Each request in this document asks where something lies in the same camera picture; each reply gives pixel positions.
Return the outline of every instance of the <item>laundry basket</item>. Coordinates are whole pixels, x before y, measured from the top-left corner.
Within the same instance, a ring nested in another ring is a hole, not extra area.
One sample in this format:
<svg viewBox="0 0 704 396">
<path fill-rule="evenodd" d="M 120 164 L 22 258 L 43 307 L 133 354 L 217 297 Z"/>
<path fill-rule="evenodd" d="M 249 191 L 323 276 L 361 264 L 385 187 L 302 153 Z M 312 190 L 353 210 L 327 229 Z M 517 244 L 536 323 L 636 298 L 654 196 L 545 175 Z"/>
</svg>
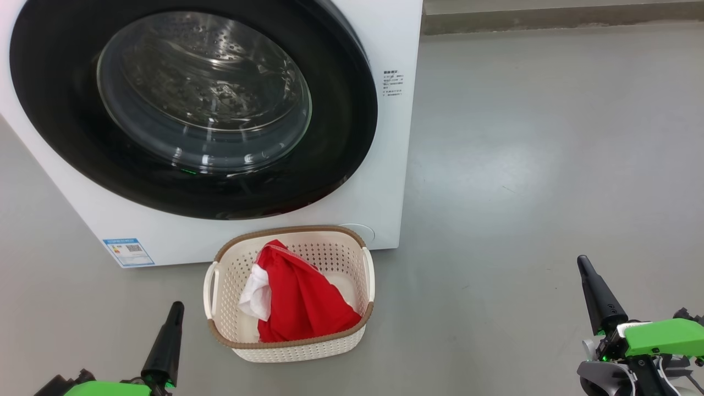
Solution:
<svg viewBox="0 0 704 396">
<path fill-rule="evenodd" d="M 318 267 L 362 320 L 349 330 L 323 337 L 259 342 L 258 319 L 245 314 L 237 305 L 253 261 L 261 248 L 274 239 Z M 242 235 L 222 247 L 208 268 L 203 283 L 203 304 L 210 331 L 242 359 L 279 363 L 341 354 L 360 342 L 372 314 L 372 256 L 357 234 L 333 225 L 278 228 Z"/>
</svg>

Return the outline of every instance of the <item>blue label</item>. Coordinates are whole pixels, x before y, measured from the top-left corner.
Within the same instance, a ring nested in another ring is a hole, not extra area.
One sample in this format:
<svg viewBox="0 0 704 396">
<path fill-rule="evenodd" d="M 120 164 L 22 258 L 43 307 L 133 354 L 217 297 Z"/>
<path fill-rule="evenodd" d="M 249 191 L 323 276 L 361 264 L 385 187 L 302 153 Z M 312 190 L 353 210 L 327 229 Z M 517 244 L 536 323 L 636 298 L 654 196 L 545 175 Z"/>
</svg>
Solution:
<svg viewBox="0 0 704 396">
<path fill-rule="evenodd" d="M 154 261 L 136 238 L 103 240 L 105 246 L 123 267 L 152 266 Z"/>
</svg>

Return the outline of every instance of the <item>concrete floor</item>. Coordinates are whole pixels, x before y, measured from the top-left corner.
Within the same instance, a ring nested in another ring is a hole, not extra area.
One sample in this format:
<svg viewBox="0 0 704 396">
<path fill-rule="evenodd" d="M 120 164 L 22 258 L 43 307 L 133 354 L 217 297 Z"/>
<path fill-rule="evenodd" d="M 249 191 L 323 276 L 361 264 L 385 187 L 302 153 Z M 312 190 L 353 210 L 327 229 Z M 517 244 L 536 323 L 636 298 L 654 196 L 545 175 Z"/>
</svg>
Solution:
<svg viewBox="0 0 704 396">
<path fill-rule="evenodd" d="M 632 318 L 704 313 L 704 25 L 425 38 L 401 248 L 348 354 L 257 365 L 219 345 L 206 267 L 121 270 L 0 134 L 0 380 L 138 375 L 186 305 L 179 395 L 580 395 L 578 254 Z"/>
</svg>

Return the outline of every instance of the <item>washing machine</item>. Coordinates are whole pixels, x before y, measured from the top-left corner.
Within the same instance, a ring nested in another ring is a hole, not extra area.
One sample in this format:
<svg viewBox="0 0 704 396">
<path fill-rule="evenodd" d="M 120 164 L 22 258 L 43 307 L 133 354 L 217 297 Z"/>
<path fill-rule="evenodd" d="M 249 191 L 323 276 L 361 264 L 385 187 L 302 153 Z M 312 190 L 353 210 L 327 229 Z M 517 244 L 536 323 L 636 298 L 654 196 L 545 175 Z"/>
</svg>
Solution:
<svg viewBox="0 0 704 396">
<path fill-rule="evenodd" d="M 0 114 L 123 267 L 295 225 L 394 248 L 421 8 L 3 0 Z"/>
</svg>

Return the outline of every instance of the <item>white garment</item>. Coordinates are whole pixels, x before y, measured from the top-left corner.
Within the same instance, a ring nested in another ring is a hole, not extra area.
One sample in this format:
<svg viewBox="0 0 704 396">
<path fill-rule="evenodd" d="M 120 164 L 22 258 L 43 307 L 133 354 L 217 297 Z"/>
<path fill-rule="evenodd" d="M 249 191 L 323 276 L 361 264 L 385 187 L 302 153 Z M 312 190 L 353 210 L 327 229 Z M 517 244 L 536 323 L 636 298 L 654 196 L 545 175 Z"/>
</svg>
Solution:
<svg viewBox="0 0 704 396">
<path fill-rule="evenodd" d="M 271 287 L 269 274 L 258 264 L 252 266 L 252 273 L 244 284 L 239 297 L 239 308 L 247 315 L 268 321 L 271 315 Z"/>
</svg>

